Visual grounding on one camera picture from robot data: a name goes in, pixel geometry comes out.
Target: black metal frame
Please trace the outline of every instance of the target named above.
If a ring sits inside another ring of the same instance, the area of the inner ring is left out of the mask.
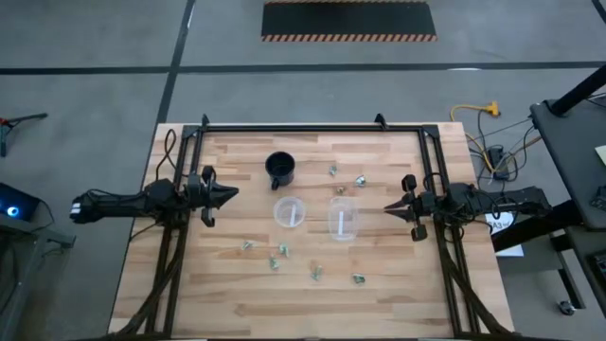
[[[183,167],[185,165],[185,158],[187,154],[187,144],[189,140],[195,136],[194,153],[192,155],[192,163],[189,172],[195,173],[198,171],[200,163],[200,156],[202,153],[202,146],[205,133],[241,133],[241,132],[255,132],[255,133],[273,133],[273,132],[401,132],[401,133],[416,133],[419,137],[419,148],[421,153],[421,159],[423,164],[423,170],[425,176],[428,179],[429,190],[436,193],[436,183],[432,175],[432,164],[430,159],[430,152],[428,148],[427,138],[431,138],[437,159],[437,172],[439,173],[442,189],[444,192],[448,190],[449,178],[446,170],[446,162],[442,151],[439,129],[437,125],[387,125],[383,116],[377,115],[375,123],[368,124],[251,124],[251,125],[231,125],[231,124],[208,124],[207,121],[203,121],[202,125],[186,125],[183,127],[181,135],[181,145],[179,147],[179,154],[176,162],[176,169],[174,175],[174,183],[176,186],[181,185],[181,177],[183,174]],[[472,306],[472,301],[467,297],[463,296],[466,304],[466,311],[470,321],[470,332],[463,332],[461,326],[461,319],[458,312],[458,306],[456,302],[455,288],[453,286],[453,275],[452,269],[448,268],[448,264],[444,260],[451,259],[446,238],[445,238],[445,223],[441,219],[434,219],[435,230],[437,235],[437,249],[440,255],[440,266],[442,270],[442,276],[444,278],[444,288],[446,292],[446,301],[449,310],[449,316],[451,321],[451,327],[455,338],[470,337],[474,335],[488,336],[489,334],[482,334],[478,323],[478,314]],[[174,251],[173,259],[170,261],[167,267],[170,242],[173,238],[173,231],[178,230],[177,242]],[[161,332],[155,331],[155,324],[157,320],[158,304],[154,304],[147,317],[147,324],[145,332],[143,334],[126,334],[122,335],[125,339],[159,339],[159,338],[170,338],[172,333],[172,327],[174,323],[174,314],[176,310],[177,296],[179,292],[179,281],[181,277],[181,266],[183,256],[185,254],[185,248],[187,244],[187,231],[188,224],[185,226],[179,226],[177,228],[165,228],[162,241],[159,249],[159,257],[156,266],[156,274],[154,278],[154,288],[163,291],[166,289],[166,275],[169,274],[170,289],[168,305],[166,309],[166,315],[164,319],[164,326]],[[453,235],[456,235],[455,228],[452,230]],[[456,268],[459,271],[460,278],[469,284],[469,272],[467,268],[467,262],[465,261],[465,253],[463,250],[463,243],[460,238],[453,237],[454,244],[454,255]],[[519,335],[515,335],[513,339],[519,339]]]

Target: butcher block tabletop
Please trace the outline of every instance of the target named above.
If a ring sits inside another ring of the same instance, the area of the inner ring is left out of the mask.
[[[463,126],[437,125],[450,181],[474,183]],[[169,129],[177,133],[171,154],[176,160],[182,128],[158,126],[145,184],[155,178]],[[428,143],[436,170],[431,139]],[[193,147],[188,150],[186,170]],[[264,164],[277,151],[290,153],[296,164],[293,182],[272,191]],[[240,193],[215,210],[215,227],[203,224],[200,210],[190,219],[172,337],[452,336],[432,220],[423,219],[428,238],[413,242],[412,224],[383,213],[384,206],[402,197],[405,174],[415,174],[420,186],[424,173],[415,133],[206,133],[202,165],[213,166],[217,182]],[[337,167],[336,174],[329,174],[330,166]],[[160,178],[172,179],[173,173],[165,162]],[[354,182],[362,174],[366,184],[358,188]],[[339,196],[339,187],[359,212],[358,235],[351,242],[337,242],[329,233],[330,199]],[[274,220],[274,204],[286,196],[301,199],[307,209],[304,222],[295,228]],[[133,233],[152,223],[137,219]],[[483,224],[468,224],[465,231],[472,287],[512,330],[489,231]],[[150,292],[161,239],[162,227],[154,227],[130,243],[110,332],[123,327]],[[252,246],[243,250],[245,242]],[[279,254],[281,243],[288,245],[289,258]],[[277,270],[270,267],[272,255]],[[318,265],[323,274],[314,280]],[[364,275],[365,283],[356,284],[354,273]],[[457,301],[468,330],[458,291]],[[161,304],[160,327],[163,312]]]

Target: mug handle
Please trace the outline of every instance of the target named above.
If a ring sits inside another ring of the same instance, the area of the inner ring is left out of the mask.
[[[280,183],[277,181],[276,178],[273,178],[272,179],[272,190],[276,190],[278,186],[280,186]]]

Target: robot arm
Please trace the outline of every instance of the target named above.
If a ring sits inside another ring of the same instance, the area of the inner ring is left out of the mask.
[[[106,217],[151,217],[159,224],[179,223],[183,215],[198,207],[202,208],[202,220],[206,226],[215,225],[212,209],[221,208],[238,194],[237,188],[215,182],[216,173],[205,166],[202,176],[191,174],[182,191],[169,179],[152,182],[134,195],[118,195],[91,189],[74,199],[70,218],[76,224],[96,222]]]
[[[385,213],[414,222],[413,241],[422,241],[427,237],[425,226],[420,217],[441,214],[450,224],[468,223],[470,218],[480,214],[494,212],[519,212],[532,215],[544,215],[551,210],[543,191],[536,187],[504,192],[488,193],[473,185],[454,183],[449,186],[446,195],[437,196],[431,191],[415,195],[417,180],[412,174],[401,181],[405,194],[401,200],[386,206]]]

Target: blue light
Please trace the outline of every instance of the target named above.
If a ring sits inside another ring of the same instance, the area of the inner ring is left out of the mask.
[[[7,214],[9,215],[9,217],[14,218],[19,215],[19,208],[11,206],[9,207],[9,209],[7,209]]]

